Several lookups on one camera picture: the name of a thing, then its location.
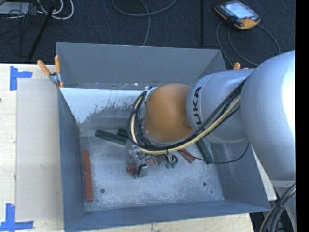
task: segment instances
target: black cable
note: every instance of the black cable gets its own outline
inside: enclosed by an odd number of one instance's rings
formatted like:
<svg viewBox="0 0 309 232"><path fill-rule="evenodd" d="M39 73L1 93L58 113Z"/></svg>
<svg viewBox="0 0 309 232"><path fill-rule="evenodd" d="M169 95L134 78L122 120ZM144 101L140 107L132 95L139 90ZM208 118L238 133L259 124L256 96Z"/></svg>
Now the black cable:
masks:
<svg viewBox="0 0 309 232"><path fill-rule="evenodd" d="M125 14L125 15L129 15L129 16L149 16L149 15L158 14L158 13L161 13L161 12L167 10L168 8L170 8L171 6L173 6L177 1L178 1L178 0L175 0L173 3L171 3L169 6L165 7L164 9L161 9L161 10L158 10L158 11L154 11L154 12L150 12L150 13L147 12L146 14L130 14L130 13L126 13L126 12L124 12L124 11L122 11L122 10L120 10L120 9L117 8L117 6L115 5L114 0L112 0L112 4L113 4L113 6L114 6L114 8L115 8L116 10L118 10L120 13L123 13L123 14Z"/></svg>
<svg viewBox="0 0 309 232"><path fill-rule="evenodd" d="M219 27L220 25L222 24L222 21L219 22L218 26L217 26L217 31L216 31L216 36L217 36L217 41L218 41L218 44L219 44L219 47L220 47L220 50L222 52L222 54L225 56L226 60L228 61L228 63L233 67L234 65L232 64L232 62L230 61L230 59L227 57L225 51L223 50L223 47L220 43L220 40L219 40Z"/></svg>
<svg viewBox="0 0 309 232"><path fill-rule="evenodd" d="M220 50L222 51L222 53L223 53L223 55L225 56L225 58L226 58L226 60L228 61L228 63L233 67L234 65L233 65L233 63L231 62L231 60L227 57L227 54L226 54L225 51L223 50L223 47L222 47L221 42L220 42L220 39L219 39L219 27L220 27L220 25L222 24L222 22L223 22L223 21L221 21L221 22L218 24L218 26L217 26L216 37L217 37L217 41L218 41ZM281 53L281 50L280 50L280 47L279 47L279 44L278 44L277 40L276 40L276 39L271 35L271 33L268 32L264 27L262 27L262 26L259 25L259 24L257 24L257 26L258 26L259 28L261 28L262 30L264 30L264 31L272 38L272 40L273 40L274 43L276 44L277 49L278 49L278 52L279 52L279 54L280 54L280 53ZM227 34L227 35L228 35L228 40L229 40L229 43L230 43L231 47L232 47L233 50L236 52L236 54L237 54L240 58L242 58L244 61L246 61L247 63L249 63L249 64L251 64L251 65L253 65L253 66L258 66L259 64L253 63L253 62L249 61L248 59L246 59L245 57L243 57L243 56L237 51L237 49L234 47L234 45L233 45L233 43L232 43L232 41L231 41L231 38L230 38L231 28L233 28L233 27L234 27L234 26L230 25L230 27L229 27L229 29L228 29L228 34Z"/></svg>
<svg viewBox="0 0 309 232"><path fill-rule="evenodd" d="M261 28L262 30L264 30L264 31L272 38L272 40L275 42L275 44L276 44L276 46L277 46L277 48L278 48L278 54L280 54L280 53L281 53L280 47L279 47L278 42L276 41L276 39L275 39L275 38L270 34L270 32L268 32L264 27L260 26L259 24L257 24L257 26L258 26L259 28ZM244 58L244 57L236 50L236 48L234 47L234 45L233 45L233 43L232 43L232 41L231 41L230 32L231 32L231 28L229 28L229 30L228 30L228 41L230 42L231 47L234 49L234 51L237 53L237 55L238 55L239 57L241 57L243 60L245 60L246 62L248 62L249 64L251 64L251 65L253 65L253 66L259 66L259 64L253 63L253 62L247 60L246 58Z"/></svg>
<svg viewBox="0 0 309 232"><path fill-rule="evenodd" d="M292 184L282 195L280 199L277 200L276 204L272 207L270 212L267 214L266 218L263 221L263 224L260 228L260 232L267 232L268 228L271 228L273 225L273 222L278 222L278 220L275 220L276 214L279 210L282 210L284 208L284 205L286 204L286 201L289 200L289 198L293 197L291 196L291 193L296 189L296 183Z"/></svg>
<svg viewBox="0 0 309 232"><path fill-rule="evenodd" d="M148 11L148 8L147 8L146 4L145 4L142 0L139 0L139 1L143 4L143 6L144 6L144 8L146 9L146 12L147 12L147 13L145 13L145 14L130 14L130 13L124 12L124 11L118 9L118 7L115 5L114 0L112 0L112 5L114 6L114 8L115 8L117 11L119 11L120 13L122 13L122 14L124 14L124 15L128 15L128 16L147 16L147 17L148 17L148 28L147 28L146 37L145 37L145 40L144 40L144 43L143 43L143 46L145 46L145 45L146 45L146 42L147 42L147 39L148 39L149 31L150 31L150 16L151 16L151 15L154 15L154 14L158 14L158 13L160 13L160 12L163 12L163 11L167 10L167 9L170 8L173 4L175 4L178 0L175 0L172 4L170 4L168 7L164 8L164 9L161 9L161 10L158 10L158 11L154 11L154 12L151 12L151 13Z"/></svg>
<svg viewBox="0 0 309 232"><path fill-rule="evenodd" d="M245 151L241 154L241 156L238 157L238 158L236 158L236 159L234 159L234 160L229 160L229 161L208 161L208 162L209 162L209 163L213 163L213 164L226 164L226 163L232 163L232 162L238 161L238 160L240 160L240 159L246 154L246 152L247 152L247 150L248 150L248 148L249 148L249 145L250 145L250 142L248 143L248 145L247 145ZM184 152L184 151L181 151L181 150L178 150L178 151L180 151L180 152L182 152L182 153L184 153L184 154L186 154L186 155L188 155L188 156L191 156L191 157L193 157L193 158L195 158L195 159L205 161L205 160L202 159L202 158L189 155L189 154L187 154L187 153Z"/></svg>
<svg viewBox="0 0 309 232"><path fill-rule="evenodd" d="M283 202L279 205L279 209L277 209L277 211L274 214L274 218L272 220L272 223L270 225L270 232L275 232L276 226L278 224L278 221L280 220L280 216L282 214L282 212L285 210L285 206L286 204L295 197L296 192L294 192L292 195L289 195L287 197L284 198Z"/></svg>
<svg viewBox="0 0 309 232"><path fill-rule="evenodd" d="M164 146L164 147L156 147L154 145L142 145L140 144L140 142L135 142L131 136L131 133L130 133L130 121L131 121L131 118L133 117L134 114L136 114L136 112L139 110L139 108L141 107L141 104L142 102L139 103L139 105L136 107L136 109L134 109L129 117L129 120L128 120L128 124L127 124L127 131L128 131L128 134L129 134L129 139L132 141L132 143L134 143L135 145L137 145L138 147L142 147L142 148L145 148L147 150L153 150L153 151L158 151L158 150L168 150L168 149L171 149L171 148L174 148L174 147L178 147L178 146L181 146L189 141L191 141L192 139L194 139L198 133L200 131L203 131L204 130L204 127L214 118L214 116L220 111L220 109L226 104L227 101L230 100L231 97L235 97L237 94L240 94L241 92L241 89L242 89L242 86L244 85L246 79L244 79L222 102L221 104L213 111L213 113L208 117L208 119L206 119L202 124L201 126L194 132L192 133L189 137L187 137L185 140L182 140L178 143L175 143L175 144L172 144L172 145L169 145L169 146ZM137 104L137 101L139 100L139 98L142 97L142 95L140 95L136 101L135 101L135 104L134 104L134 107L136 106ZM137 135L140 136L140 132L138 130L135 130L135 132L138 132Z"/></svg>
<svg viewBox="0 0 309 232"><path fill-rule="evenodd" d="M49 8L48 15L46 16L46 19L44 20L44 23L43 23L43 25L41 27L41 30L40 30L38 36L36 37L36 39L35 39L35 41L34 41L34 43L32 45L32 48L31 48L31 50L29 52L29 55L28 55L28 58L27 58L27 62L31 61L31 59L33 57L33 54L34 54L34 52L35 52L35 50L36 50L36 48L37 48L37 46L38 46L38 44L39 44L39 42L41 40L41 36L43 35L43 33L45 31L47 23L48 23L49 19L52 16L52 12L53 12L54 8L56 7L56 3L57 2L58 2L58 0L51 0L51 5L50 5L50 8Z"/></svg>

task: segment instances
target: small metal part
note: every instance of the small metal part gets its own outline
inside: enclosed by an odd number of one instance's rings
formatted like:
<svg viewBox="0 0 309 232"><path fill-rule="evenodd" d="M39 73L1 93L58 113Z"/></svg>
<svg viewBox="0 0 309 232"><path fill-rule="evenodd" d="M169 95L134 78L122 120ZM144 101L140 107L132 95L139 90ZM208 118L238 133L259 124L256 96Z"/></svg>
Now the small metal part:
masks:
<svg viewBox="0 0 309 232"><path fill-rule="evenodd" d="M148 165L142 164L141 166L139 166L135 174L135 178L143 178L147 175L147 172L148 172Z"/></svg>
<svg viewBox="0 0 309 232"><path fill-rule="evenodd" d="M159 156L155 156L155 155L152 155L151 157L154 160L155 165L157 165L157 166L163 165L164 161L163 161L162 158L160 158Z"/></svg>

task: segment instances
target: white cable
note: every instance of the white cable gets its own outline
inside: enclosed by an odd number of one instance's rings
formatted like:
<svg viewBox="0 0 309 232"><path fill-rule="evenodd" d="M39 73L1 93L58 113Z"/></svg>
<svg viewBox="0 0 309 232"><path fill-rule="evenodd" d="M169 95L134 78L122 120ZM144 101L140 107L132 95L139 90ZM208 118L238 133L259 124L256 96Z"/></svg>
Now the white cable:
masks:
<svg viewBox="0 0 309 232"><path fill-rule="evenodd" d="M43 10L43 12L42 12L42 11L38 11L38 13L47 15L48 12L47 12L47 11L44 9L44 7L40 4L40 0L37 0L37 2L38 2L38 4L40 5L40 8ZM56 12L53 12L52 15L56 15L56 14L58 14L58 13L61 12L61 10L63 9L63 0L60 0L60 3L61 3L60 9L59 9L58 11L56 11Z"/></svg>
<svg viewBox="0 0 309 232"><path fill-rule="evenodd" d="M60 8L58 11L52 13L52 18L57 19L57 20L67 20L67 19L70 19L70 18L73 16L73 14L74 14L74 4L73 4L73 1L72 1L72 0L69 0L69 1L70 1L70 4L71 4L71 13L70 13L70 15L67 16L67 17L57 17L57 16L54 16L55 14L60 13L60 12L62 11L62 9L63 9L63 1L60 0L60 2L61 2L61 8ZM44 12L38 11L39 13L45 14L45 15L48 14L48 12L43 8L42 5L40 5L40 8L41 8Z"/></svg>

